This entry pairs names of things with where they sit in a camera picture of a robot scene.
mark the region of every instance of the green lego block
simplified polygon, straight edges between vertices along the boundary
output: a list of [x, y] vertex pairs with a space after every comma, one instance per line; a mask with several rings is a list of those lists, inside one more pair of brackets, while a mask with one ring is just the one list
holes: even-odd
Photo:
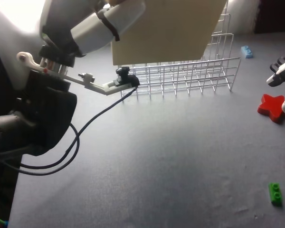
[[269, 194], [272, 205], [282, 206], [282, 193], [278, 183], [269, 183]]

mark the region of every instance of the wire rack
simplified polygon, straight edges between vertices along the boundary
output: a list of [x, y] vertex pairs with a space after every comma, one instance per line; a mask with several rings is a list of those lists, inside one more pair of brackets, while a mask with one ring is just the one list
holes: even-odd
[[[228, 2], [218, 20], [218, 24], [211, 35], [210, 41], [201, 59], [193, 61], [136, 64], [130, 65], [130, 74], [135, 74], [141, 85], [136, 95], [142, 93], [161, 93], [187, 91], [218, 87], [233, 88], [237, 77], [241, 58], [230, 58], [233, 34], [228, 33], [231, 16], [227, 14]], [[122, 91], [124, 96], [129, 91]]]

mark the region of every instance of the beige board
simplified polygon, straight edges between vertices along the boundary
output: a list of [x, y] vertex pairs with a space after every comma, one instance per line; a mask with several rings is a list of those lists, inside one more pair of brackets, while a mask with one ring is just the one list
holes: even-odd
[[226, 0], [145, 0], [146, 11], [118, 42], [113, 64], [200, 59]]

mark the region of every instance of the gray tabletop surface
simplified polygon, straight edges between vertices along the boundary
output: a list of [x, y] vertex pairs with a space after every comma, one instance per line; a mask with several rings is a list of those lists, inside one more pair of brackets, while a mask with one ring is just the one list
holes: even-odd
[[[285, 120], [257, 113], [261, 97], [285, 96], [270, 88], [269, 66], [285, 54], [285, 33], [235, 36], [232, 57], [249, 45], [233, 92], [219, 87], [132, 96], [82, 134], [76, 159], [46, 177], [20, 174], [9, 228], [268, 228], [285, 227]], [[70, 75], [91, 72], [98, 83], [115, 78], [109, 47], [78, 59]], [[78, 97], [73, 124], [120, 98], [71, 85]], [[22, 162], [58, 160], [74, 138]], [[282, 209], [271, 205], [270, 182], [279, 182]]]

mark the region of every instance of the red star-shaped toy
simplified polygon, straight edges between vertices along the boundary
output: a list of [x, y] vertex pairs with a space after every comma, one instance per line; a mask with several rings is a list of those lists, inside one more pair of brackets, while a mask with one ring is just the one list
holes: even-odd
[[282, 104], [285, 98], [283, 96], [272, 97], [264, 94], [262, 97], [262, 104], [258, 107], [257, 112], [262, 115], [268, 115], [270, 119], [278, 123], [284, 115]]

